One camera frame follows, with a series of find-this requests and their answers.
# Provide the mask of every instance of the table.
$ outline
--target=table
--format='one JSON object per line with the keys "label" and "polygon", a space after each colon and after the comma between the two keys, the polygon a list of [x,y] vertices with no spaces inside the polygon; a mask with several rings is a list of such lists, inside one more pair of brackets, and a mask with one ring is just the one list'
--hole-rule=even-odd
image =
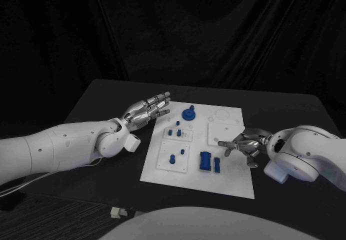
{"label": "table", "polygon": [[[96,79],[92,81],[64,123],[103,121],[119,117],[128,106],[158,93],[171,100],[242,109],[243,126],[272,133],[299,125],[338,135],[318,98],[307,94],[201,88]],[[292,177],[276,183],[263,173],[269,161],[259,155],[250,169],[253,199],[141,182],[141,171],[154,121],[134,134],[141,144],[134,153],[122,150],[93,167],[59,172],[30,183],[21,191],[57,198],[149,212],[170,207],[209,207],[268,219],[320,239],[343,236],[346,192],[318,176],[314,182]]]}

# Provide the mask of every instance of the cable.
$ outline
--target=cable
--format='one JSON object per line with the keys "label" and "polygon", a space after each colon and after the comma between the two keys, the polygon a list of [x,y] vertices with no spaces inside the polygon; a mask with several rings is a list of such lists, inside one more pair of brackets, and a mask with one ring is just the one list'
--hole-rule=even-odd
{"label": "cable", "polygon": [[99,158],[99,160],[98,160],[98,162],[96,162],[95,164],[92,164],[92,165],[83,165],[83,167],[92,167],[92,166],[98,165],[98,164],[100,163],[100,160],[102,160],[102,157]]}
{"label": "cable", "polygon": [[24,187],[27,184],[30,184],[33,181],[41,179],[43,177],[46,177],[46,176],[49,176],[49,175],[51,175],[51,174],[54,174],[54,173],[57,173],[57,172],[56,172],[56,171],[49,172],[49,173],[46,173],[44,175],[41,175],[41,176],[38,176],[37,178],[34,178],[31,181],[24,182],[24,183],[20,184],[18,186],[14,186],[14,187],[8,188],[7,190],[1,191],[0,194],[15,188],[14,190],[11,190],[10,192],[7,192],[5,194],[0,195],[0,198],[4,197],[5,195],[11,194],[12,192],[15,192],[20,188],[23,188],[23,187]]}
{"label": "cable", "polygon": [[[92,164],[92,165],[83,165],[82,167],[92,167],[92,166],[98,165],[98,164],[100,163],[100,160],[102,160],[102,157],[99,158],[99,160],[98,160],[98,162],[96,162],[95,164]],[[18,184],[17,186],[10,187],[8,189],[5,189],[4,191],[0,192],[0,194],[4,193],[2,195],[0,195],[0,198],[4,197],[5,195],[11,194],[12,192],[15,192],[18,189],[21,189],[21,188],[23,188],[27,184],[30,184],[33,181],[41,179],[43,177],[46,177],[46,176],[49,176],[49,175],[51,175],[51,174],[54,174],[54,173],[57,173],[57,171],[49,172],[49,173],[46,173],[44,175],[41,175],[41,176],[38,176],[37,178],[34,178],[31,181],[24,182],[24,183],[21,183],[21,184]]]}

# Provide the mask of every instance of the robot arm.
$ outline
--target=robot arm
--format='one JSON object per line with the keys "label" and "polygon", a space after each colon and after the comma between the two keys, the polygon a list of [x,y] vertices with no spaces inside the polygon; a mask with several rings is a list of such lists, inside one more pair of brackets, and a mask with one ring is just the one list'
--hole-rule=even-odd
{"label": "robot arm", "polygon": [[0,140],[0,185],[30,174],[66,171],[98,158],[109,158],[122,148],[134,152],[141,140],[131,132],[170,113],[165,92],[136,102],[121,118],[67,123],[38,133]]}
{"label": "robot arm", "polygon": [[340,139],[314,126],[298,126],[275,134],[247,128],[232,142],[219,141],[226,147],[224,156],[237,149],[247,157],[247,166],[258,167],[255,156],[262,152],[269,157],[263,173],[281,184],[288,175],[312,182],[318,175],[346,191],[346,158],[341,149],[346,139]]}

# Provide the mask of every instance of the white board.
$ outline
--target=white board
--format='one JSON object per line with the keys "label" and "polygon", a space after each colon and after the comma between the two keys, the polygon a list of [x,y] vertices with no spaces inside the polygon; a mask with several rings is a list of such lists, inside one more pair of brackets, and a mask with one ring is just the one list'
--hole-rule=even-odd
{"label": "white board", "polygon": [[[190,105],[194,106],[196,117],[191,121],[185,121],[181,112],[188,109]],[[245,129],[242,109],[174,101],[170,102],[167,109],[170,109],[170,114],[155,120],[139,181],[255,199],[246,157],[236,149],[230,152],[229,157],[224,157],[226,149],[216,146],[214,141],[214,138],[219,141],[229,141],[229,138],[242,133]],[[177,129],[181,130],[180,138],[175,137]],[[183,137],[183,133],[187,131],[191,134],[191,141],[188,141],[190,137],[185,138],[187,134]],[[172,152],[178,156],[177,149],[180,147],[175,147],[174,150],[172,147],[165,148],[171,152],[167,152],[165,156],[160,156],[162,142],[188,146],[185,168],[178,166],[167,169],[170,167],[168,156]],[[200,170],[200,152],[210,153],[210,171]],[[214,173],[214,158],[219,158],[220,173]],[[160,169],[157,168],[158,162],[164,162],[164,159],[165,167]]]}

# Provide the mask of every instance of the blue object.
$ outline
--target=blue object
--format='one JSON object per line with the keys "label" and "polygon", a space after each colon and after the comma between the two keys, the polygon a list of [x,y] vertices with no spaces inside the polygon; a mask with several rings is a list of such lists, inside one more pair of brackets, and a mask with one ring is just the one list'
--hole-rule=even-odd
{"label": "blue object", "polygon": [[174,163],[175,163],[175,156],[174,156],[172,154],[170,155],[168,162],[170,162],[170,164],[174,164]]}
{"label": "blue object", "polygon": [[196,117],[196,113],[194,113],[194,107],[193,105],[190,105],[188,109],[184,109],[181,111],[181,118],[185,120],[185,121],[190,121],[193,120]]}
{"label": "blue object", "polygon": [[200,165],[198,165],[198,169],[207,170],[207,171],[211,170],[210,157],[211,157],[211,154],[207,151],[201,151],[200,152]]}
{"label": "blue object", "polygon": [[217,157],[213,158],[213,170],[220,173],[220,159]]}

